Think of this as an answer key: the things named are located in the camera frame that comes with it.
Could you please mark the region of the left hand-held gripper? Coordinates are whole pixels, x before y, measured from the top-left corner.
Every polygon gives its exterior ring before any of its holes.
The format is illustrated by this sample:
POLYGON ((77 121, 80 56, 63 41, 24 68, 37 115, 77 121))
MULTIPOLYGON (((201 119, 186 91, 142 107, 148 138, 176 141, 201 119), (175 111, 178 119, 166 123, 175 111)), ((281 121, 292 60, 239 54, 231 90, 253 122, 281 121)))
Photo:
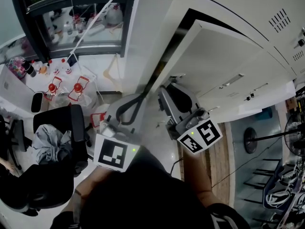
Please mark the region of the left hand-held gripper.
POLYGON ((130 94, 107 109, 96 134, 94 164, 125 172, 140 149, 146 93, 130 94))

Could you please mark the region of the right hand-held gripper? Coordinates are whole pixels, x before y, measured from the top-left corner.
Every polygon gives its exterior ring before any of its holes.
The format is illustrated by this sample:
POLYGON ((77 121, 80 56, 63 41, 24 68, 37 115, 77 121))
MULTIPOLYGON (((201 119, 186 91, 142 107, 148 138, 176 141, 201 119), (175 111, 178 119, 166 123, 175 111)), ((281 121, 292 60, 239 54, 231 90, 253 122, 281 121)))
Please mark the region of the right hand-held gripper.
POLYGON ((188 152, 198 154, 222 139, 223 134, 208 112, 200 108, 193 92, 179 84, 178 76, 170 76, 167 89, 159 88, 159 99, 171 122, 167 131, 172 140, 178 141, 188 152), (194 112, 178 123, 178 111, 194 112))

